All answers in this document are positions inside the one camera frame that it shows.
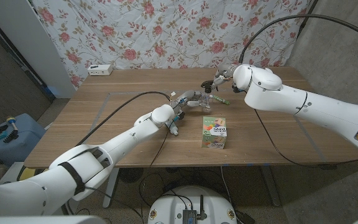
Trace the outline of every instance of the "floral curtain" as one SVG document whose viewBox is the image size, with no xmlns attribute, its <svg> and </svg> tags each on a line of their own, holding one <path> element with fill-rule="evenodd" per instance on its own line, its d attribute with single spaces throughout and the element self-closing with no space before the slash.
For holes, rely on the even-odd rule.
<svg viewBox="0 0 358 224">
<path fill-rule="evenodd" d="M 91 64 L 114 69 L 216 67 L 237 63 L 242 47 L 265 24 L 304 14 L 308 0 L 33 0 L 72 84 Z M 281 66 L 301 19 L 260 34 L 244 63 Z"/>
</svg>

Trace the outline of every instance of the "colorful carton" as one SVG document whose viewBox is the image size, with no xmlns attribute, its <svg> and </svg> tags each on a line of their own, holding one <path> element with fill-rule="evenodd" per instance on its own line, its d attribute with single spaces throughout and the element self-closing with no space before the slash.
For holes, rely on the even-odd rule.
<svg viewBox="0 0 358 224">
<path fill-rule="evenodd" d="M 223 149 L 226 143 L 226 119 L 204 117 L 203 121 L 203 142 L 201 147 L 210 149 Z"/>
</svg>

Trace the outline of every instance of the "white robotic arm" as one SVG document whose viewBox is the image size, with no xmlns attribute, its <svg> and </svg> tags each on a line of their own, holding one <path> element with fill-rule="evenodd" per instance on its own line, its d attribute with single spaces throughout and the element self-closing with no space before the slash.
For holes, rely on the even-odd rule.
<svg viewBox="0 0 358 224">
<path fill-rule="evenodd" d="M 142 116 L 134 127 L 102 145 L 80 145 L 63 153 L 48 171 L 0 185 L 0 215 L 51 215 L 67 200 L 81 200 L 98 188 L 114 165 L 136 145 L 150 139 L 175 113 L 163 105 Z"/>
<path fill-rule="evenodd" d="M 283 85 L 268 68 L 222 65 L 218 74 L 225 80 L 233 79 L 235 92 L 247 92 L 244 101 L 250 107 L 293 114 L 340 134 L 358 147 L 358 105 Z"/>
</svg>

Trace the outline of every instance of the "white power strip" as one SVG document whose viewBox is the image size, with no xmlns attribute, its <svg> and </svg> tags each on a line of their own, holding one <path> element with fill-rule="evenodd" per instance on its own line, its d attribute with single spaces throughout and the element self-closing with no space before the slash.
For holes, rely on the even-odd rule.
<svg viewBox="0 0 358 224">
<path fill-rule="evenodd" d="M 112 65 L 90 65 L 88 73 L 90 75 L 110 75 L 112 72 Z"/>
</svg>

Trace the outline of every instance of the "wire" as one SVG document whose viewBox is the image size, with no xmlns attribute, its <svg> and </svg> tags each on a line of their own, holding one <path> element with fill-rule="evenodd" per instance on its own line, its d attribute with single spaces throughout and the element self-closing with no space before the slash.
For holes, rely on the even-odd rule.
<svg viewBox="0 0 358 224">
<path fill-rule="evenodd" d="M 70 214 L 71 214 L 71 215 L 74 215 L 74 212 L 73 212 L 73 210 L 72 210 L 71 207 L 70 207 L 70 200 L 68 200 L 68 201 L 66 202 L 66 206 L 67 206 L 67 208 L 68 208 L 68 211 L 70 211 Z"/>
<path fill-rule="evenodd" d="M 177 197 L 180 198 L 180 200 L 185 204 L 185 208 L 186 208 L 186 210 L 187 210 L 187 205 L 186 205 L 185 201 L 183 201 L 183 199 L 182 199 L 179 195 L 177 195 L 172 189 L 171 189 L 170 191 L 172 191 L 172 193 L 173 193 L 174 195 L 176 195 Z M 190 208 L 191 208 L 191 210 L 192 210 L 192 209 L 193 209 L 193 202 L 191 202 L 191 200 L 188 199 L 188 198 L 187 198 L 187 200 L 189 200 L 189 202 L 190 202 Z"/>
<path fill-rule="evenodd" d="M 302 167 L 308 167 L 308 168 L 322 168 L 322 169 L 324 169 L 325 167 L 332 167 L 332 168 L 333 168 L 333 167 L 335 167 L 335 166 L 337 166 L 337 165 L 348 164 L 348 163 L 351 163 L 351 162 L 358 162 L 358 159 L 353 159 L 353 160 L 344 161 L 344 162 L 337 162 L 337 163 L 317 164 L 316 166 L 309 166 L 309 165 L 304 165 L 304 164 L 297 163 L 297 162 L 295 162 L 295 161 L 293 161 L 293 160 L 287 158 L 286 156 L 284 156 L 284 155 L 280 152 L 280 150 L 278 150 L 277 146 L 276 146 L 276 145 L 274 144 L 274 142 L 273 142 L 272 137 L 270 137 L 269 132 L 267 131 L 264 122 L 263 122 L 262 119 L 260 118 L 260 116 L 259 116 L 259 114 L 258 114 L 258 111 L 255 110 L 255 113 L 256 113 L 256 115 L 258 116 L 260 123 L 261 123 L 262 126 L 264 127 L 265 132 L 266 132 L 266 134 L 267 134 L 267 137 L 270 139 L 270 142 L 272 143 L 273 147 L 276 149 L 276 151 L 277 151 L 284 159 L 288 160 L 289 162 L 291 162 L 291 163 L 293 163 L 293 164 L 296 164 L 296 165 L 302 166 Z"/>
<path fill-rule="evenodd" d="M 145 185 L 146 185 L 146 178 L 150 177 L 151 175 L 158 175 L 160 178 L 161 178 L 161 181 L 162 181 L 162 184 L 163 186 L 165 187 L 165 182 L 164 182 L 164 179 L 162 178 L 162 176 L 158 173 L 151 173 L 149 175 L 146 175 L 140 182 L 139 182 L 139 195 L 141 197 L 141 199 L 143 200 L 143 202 L 149 206 L 151 208 L 151 205 L 149 203 L 146 202 L 146 199 L 143 198 L 143 195 L 142 195 L 142 192 L 140 191 L 140 186 L 142 185 L 142 182 L 144 181 L 144 184 L 143 184 L 143 193 L 144 193 L 144 189 L 145 189 Z"/>
<path fill-rule="evenodd" d="M 152 167 L 153 162 L 156 160 L 156 158 L 157 158 L 157 157 L 158 157 L 158 155 L 160 154 L 161 149 L 162 149 L 162 146 L 164 145 L 165 140 L 167 140 L 168 133 L 170 132 L 170 128 L 171 128 L 171 125 L 173 124 L 173 122 L 174 122 L 174 120 L 173 120 L 173 121 L 171 122 L 171 124 L 169 125 L 169 127 L 168 127 L 168 131 L 167 131 L 167 134 L 165 135 L 165 138 L 164 138 L 164 141 L 162 142 L 161 147 L 160 147 L 160 149 L 158 150 L 157 155 L 155 155 L 155 157 L 154 157 L 154 159 L 153 159 L 152 163 L 150 164 L 150 167 L 149 167 L 149 168 L 151 168 L 151 167 Z"/>
<path fill-rule="evenodd" d="M 223 168 L 222 168 L 222 167 L 221 167 L 221 174 L 222 174 L 222 180 L 223 180 L 223 183 L 224 183 L 224 187 L 226 188 L 227 195 L 229 196 L 229 201 L 230 201 L 230 204 L 231 204 L 231 203 L 232 203 L 232 202 L 231 202 L 231 196 L 230 196 L 230 192 L 229 192 L 229 189 L 228 189 L 228 187 L 227 187 L 226 181 L 224 180 Z"/>
<path fill-rule="evenodd" d="M 224 180 L 223 167 L 222 167 L 222 166 L 221 166 L 221 175 L 222 175 L 222 180 L 223 180 L 223 183 L 224 183 L 224 187 L 226 188 L 227 195 L 229 196 L 230 204 L 233 206 L 234 212 L 236 213 L 236 219 L 237 219 L 237 221 L 239 221 L 241 224 L 244 224 L 244 222 L 242 222 L 242 221 L 240 220 L 240 218 L 237 216 L 236 206 L 234 205 L 234 202 L 232 202 L 232 200 L 231 200 L 229 188 L 227 187 L 226 181 Z"/>
<path fill-rule="evenodd" d="M 170 98 L 169 98 L 169 96 L 167 94 L 162 93 L 162 92 L 158 92 L 158 91 L 147 91 L 147 92 L 144 92 L 144 93 L 139 93 L 138 95 L 132 97 L 130 100 L 128 100 L 127 102 L 125 102 L 124 104 L 119 106 L 116 110 L 114 110 L 106 119 L 104 119 L 102 122 L 100 122 L 100 124 L 98 124 L 95 128 L 93 128 L 83 139 L 81 139 L 76 146 L 79 146 L 80 144 L 83 144 L 98 128 L 100 128 L 106 121 L 108 121 L 108 119 L 110 119 L 114 114 L 116 114 L 121 108 L 123 108 L 129 102 L 131 102 L 132 100 L 134 100 L 134 99 L 136 99 L 136 98 L 138 98 L 138 97 L 140 97 L 142 95 L 146 95 L 146 94 L 150 94 L 150 93 L 161 94 L 161 95 L 165 96 L 168 100 L 170 100 Z"/>
<path fill-rule="evenodd" d="M 85 187 L 86 189 L 90 189 L 90 190 L 94 190 L 94 191 L 97 191 L 103 195 L 105 195 L 106 197 L 110 198 L 111 200 L 121 204 L 121 205 L 124 205 L 125 207 L 131 209 L 132 211 L 136 212 L 136 214 L 140 217 L 140 219 L 142 220 L 142 223 L 144 224 L 144 221 L 143 221 L 143 216 L 134 208 L 132 208 L 131 206 L 125 204 L 124 202 L 121 202 L 121 201 L 118 201 L 117 199 L 113 198 L 112 196 L 106 194 L 105 192 L 103 192 L 102 190 L 99 190 L 99 189 L 96 189 L 96 188 L 93 188 L 93 187 Z"/>
<path fill-rule="evenodd" d="M 186 197 L 186 196 L 177 195 L 177 194 L 163 194 L 163 195 L 159 196 L 159 198 L 160 198 L 160 197 L 164 197 L 164 196 L 176 196 L 176 197 L 180 198 L 180 200 L 181 200 L 183 203 L 185 203 L 185 201 L 183 201 L 183 199 L 182 199 L 182 197 L 183 197 L 183 198 L 189 200 L 191 209 L 193 209 L 193 202 L 191 202 L 191 200 L 190 200 L 188 197 Z"/>
<path fill-rule="evenodd" d="M 79 210 L 78 212 L 75 213 L 75 215 L 79 214 L 79 213 L 82 212 L 82 211 L 87 211 L 87 212 L 88 212 L 88 215 L 91 215 L 90 210 L 87 209 L 87 208 L 83 208 L 83 209 Z"/>
<path fill-rule="evenodd" d="M 242 61 L 244 59 L 244 54 L 246 53 L 246 50 L 248 48 L 248 46 L 251 44 L 251 42 L 260 34 L 262 33 L 265 29 L 267 29 L 268 27 L 270 27 L 271 25 L 277 23 L 277 22 L 281 22 L 281 21 L 284 21 L 284 20 L 287 20 L 287 19 L 296 19 L 296 18 L 319 18 L 319 19 L 325 19 L 325 20 L 328 20 L 328 21 L 332 21 L 332 22 L 336 22 L 340 25 L 344 25 L 356 32 L 358 32 L 358 27 L 353 25 L 353 24 L 350 24 L 348 22 L 345 22 L 345 21 L 342 21 L 340 19 L 336 19 L 336 18 L 333 18 L 333 17 L 329 17 L 329 16 L 324 16 L 324 15 L 317 15 L 317 14 L 305 14 L 305 15 L 294 15 L 294 16 L 285 16 L 285 17 L 282 17 L 282 18 L 279 18 L 279 19 L 276 19 L 272 22 L 269 22 L 266 26 L 264 26 L 263 28 L 261 28 L 255 35 L 253 35 L 251 37 L 251 39 L 248 41 L 248 43 L 244 46 L 244 49 L 242 49 L 242 52 L 241 52 L 241 55 L 240 55 L 240 58 L 239 58 L 239 64 L 242 64 Z"/>
</svg>

